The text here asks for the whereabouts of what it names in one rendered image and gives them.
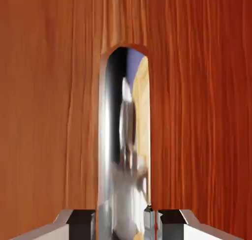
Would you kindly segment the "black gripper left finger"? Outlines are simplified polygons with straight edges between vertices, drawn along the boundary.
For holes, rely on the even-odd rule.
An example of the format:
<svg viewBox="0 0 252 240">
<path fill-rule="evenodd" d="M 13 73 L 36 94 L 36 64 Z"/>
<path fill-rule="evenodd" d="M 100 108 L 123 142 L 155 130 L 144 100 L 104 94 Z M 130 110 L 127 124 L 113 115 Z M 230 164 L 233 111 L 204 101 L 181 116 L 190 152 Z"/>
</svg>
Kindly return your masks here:
<svg viewBox="0 0 252 240">
<path fill-rule="evenodd" d="M 61 210 L 52 224 L 10 240 L 95 240 L 95 210 Z"/>
</svg>

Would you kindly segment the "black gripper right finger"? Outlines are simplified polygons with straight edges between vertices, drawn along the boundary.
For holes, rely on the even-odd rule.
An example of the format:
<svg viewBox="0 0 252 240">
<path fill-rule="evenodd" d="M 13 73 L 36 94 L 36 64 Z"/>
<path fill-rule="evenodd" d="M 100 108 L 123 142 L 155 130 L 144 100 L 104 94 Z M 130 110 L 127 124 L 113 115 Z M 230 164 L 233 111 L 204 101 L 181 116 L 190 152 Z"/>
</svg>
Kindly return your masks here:
<svg viewBox="0 0 252 240">
<path fill-rule="evenodd" d="M 158 210 L 157 240 L 244 240 L 207 224 L 191 210 Z"/>
</svg>

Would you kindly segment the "curved silver metal drawer handle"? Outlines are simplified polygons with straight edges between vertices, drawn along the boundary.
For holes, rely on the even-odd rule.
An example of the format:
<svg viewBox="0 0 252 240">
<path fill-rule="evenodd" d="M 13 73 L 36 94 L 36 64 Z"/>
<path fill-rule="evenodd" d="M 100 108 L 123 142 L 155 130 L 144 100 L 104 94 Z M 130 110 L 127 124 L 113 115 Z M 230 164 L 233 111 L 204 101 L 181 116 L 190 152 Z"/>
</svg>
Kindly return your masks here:
<svg viewBox="0 0 252 240">
<path fill-rule="evenodd" d="M 156 240 L 148 58 L 117 47 L 101 62 L 97 239 Z"/>
</svg>

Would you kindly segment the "reddish brown wooden drawer front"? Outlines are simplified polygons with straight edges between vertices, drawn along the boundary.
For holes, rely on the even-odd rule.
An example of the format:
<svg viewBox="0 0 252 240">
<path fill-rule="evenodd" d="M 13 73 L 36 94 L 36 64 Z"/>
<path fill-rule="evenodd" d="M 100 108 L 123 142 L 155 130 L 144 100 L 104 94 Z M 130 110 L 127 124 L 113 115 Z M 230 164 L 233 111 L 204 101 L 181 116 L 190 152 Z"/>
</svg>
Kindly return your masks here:
<svg viewBox="0 0 252 240">
<path fill-rule="evenodd" d="M 96 207 L 101 55 L 125 44 L 154 208 L 252 240 L 252 0 L 0 0 L 0 240 Z"/>
</svg>

